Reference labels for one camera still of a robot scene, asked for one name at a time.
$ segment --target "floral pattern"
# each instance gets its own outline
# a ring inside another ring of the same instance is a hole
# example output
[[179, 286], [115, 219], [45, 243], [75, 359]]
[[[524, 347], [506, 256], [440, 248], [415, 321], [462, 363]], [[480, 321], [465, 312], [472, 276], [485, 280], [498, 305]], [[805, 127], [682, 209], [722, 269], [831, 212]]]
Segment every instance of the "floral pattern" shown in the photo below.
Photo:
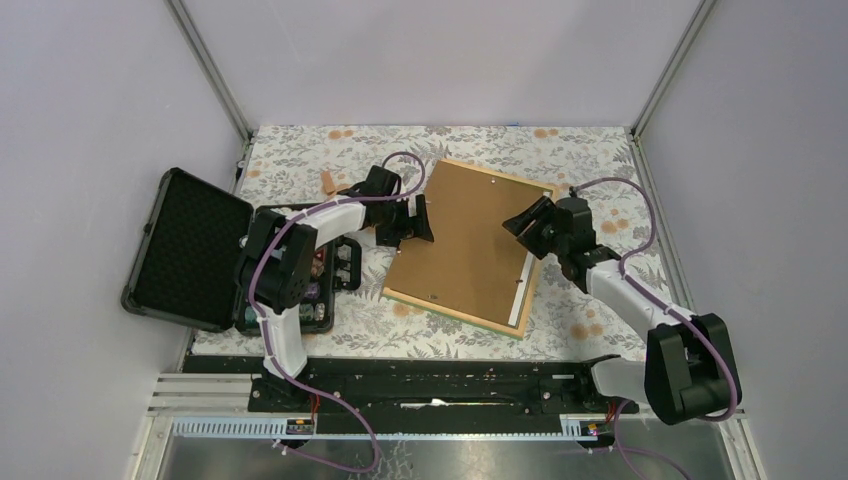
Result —
[[[449, 157], [553, 183], [563, 194], [571, 185], [598, 177], [638, 181], [623, 128], [264, 126], [255, 137], [239, 195], [256, 207], [322, 201], [322, 171], [329, 170], [337, 184], [352, 184], [399, 150], [419, 155], [428, 172]], [[389, 167], [406, 185], [417, 180], [417, 168], [408, 159]], [[592, 206], [601, 243], [623, 253], [648, 238], [647, 208], [630, 187], [604, 183], [581, 196]], [[351, 236], [363, 246], [362, 287], [336, 296], [330, 332], [304, 336], [312, 356], [577, 361], [615, 353], [644, 358], [644, 344], [633, 330], [566, 280], [550, 256], [543, 260], [524, 339], [517, 340], [382, 297], [394, 250], [375, 246], [367, 231]], [[669, 296], [656, 246], [635, 256], [629, 268]], [[260, 339], [231, 329], [198, 332], [192, 352], [262, 355], [263, 347]]]

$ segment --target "black case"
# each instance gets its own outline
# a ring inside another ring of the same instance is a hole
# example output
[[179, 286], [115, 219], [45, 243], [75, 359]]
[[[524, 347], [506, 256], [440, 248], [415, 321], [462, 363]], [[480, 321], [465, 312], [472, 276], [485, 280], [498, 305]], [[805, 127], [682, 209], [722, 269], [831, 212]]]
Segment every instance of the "black case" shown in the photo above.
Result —
[[[244, 318], [245, 297], [233, 275], [241, 254], [239, 243], [247, 235], [252, 216], [250, 203], [179, 168], [166, 172], [142, 229], [121, 305], [130, 313], [201, 330], [231, 328]], [[335, 277], [338, 267], [331, 265], [337, 242], [355, 244], [347, 285]], [[331, 260], [325, 264], [330, 288], [325, 289], [322, 281], [320, 298], [327, 300], [325, 319], [329, 321], [303, 324], [311, 332], [332, 328], [334, 290], [355, 290], [360, 282], [359, 244], [344, 237], [331, 244], [327, 254]]]

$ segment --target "case lid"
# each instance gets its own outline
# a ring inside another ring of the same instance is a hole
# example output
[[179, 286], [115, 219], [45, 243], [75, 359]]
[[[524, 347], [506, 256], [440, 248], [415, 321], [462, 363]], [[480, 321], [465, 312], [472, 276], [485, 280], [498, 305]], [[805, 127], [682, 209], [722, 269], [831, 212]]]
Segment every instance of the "case lid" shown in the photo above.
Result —
[[179, 168], [162, 177], [121, 303], [193, 328], [233, 325], [233, 280], [253, 207]]

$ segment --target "white wall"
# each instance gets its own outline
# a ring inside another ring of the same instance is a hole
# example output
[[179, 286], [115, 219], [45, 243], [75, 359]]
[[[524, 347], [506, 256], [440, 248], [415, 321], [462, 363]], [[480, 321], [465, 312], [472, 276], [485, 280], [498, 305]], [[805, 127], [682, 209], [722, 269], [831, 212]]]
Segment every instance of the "white wall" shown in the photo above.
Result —
[[3, 478], [115, 479], [185, 330], [119, 295], [162, 173], [239, 140], [162, 1], [0, 7]]
[[698, 0], [186, 4], [254, 125], [630, 125]]
[[645, 136], [770, 479], [845, 478], [848, 3], [722, 2]]

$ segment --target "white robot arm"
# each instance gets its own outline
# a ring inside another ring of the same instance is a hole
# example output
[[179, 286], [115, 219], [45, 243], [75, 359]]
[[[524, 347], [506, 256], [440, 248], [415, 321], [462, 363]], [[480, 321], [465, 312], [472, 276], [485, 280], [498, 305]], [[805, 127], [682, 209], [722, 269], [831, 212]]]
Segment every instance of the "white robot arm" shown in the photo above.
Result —
[[650, 404], [669, 425], [735, 408], [741, 387], [724, 321], [666, 303], [627, 273], [617, 253], [596, 243], [592, 212], [576, 190], [556, 203], [542, 197], [503, 226], [537, 258], [555, 254], [566, 278], [612, 308], [647, 344], [645, 362], [596, 363], [598, 393]]
[[[405, 152], [392, 154], [387, 160], [401, 154]], [[423, 183], [423, 163], [420, 167], [418, 187]], [[374, 227], [377, 245], [397, 248], [408, 238], [433, 241], [424, 195], [414, 197], [416, 213], [410, 215], [408, 194], [398, 194], [400, 186], [399, 175], [373, 166], [364, 182], [340, 192], [331, 202], [298, 212], [292, 221], [271, 210], [257, 213], [236, 266], [235, 280], [258, 302], [264, 365], [269, 372], [295, 378], [306, 365], [299, 303], [309, 283], [316, 248], [366, 227]], [[261, 272], [254, 278], [257, 269]]]

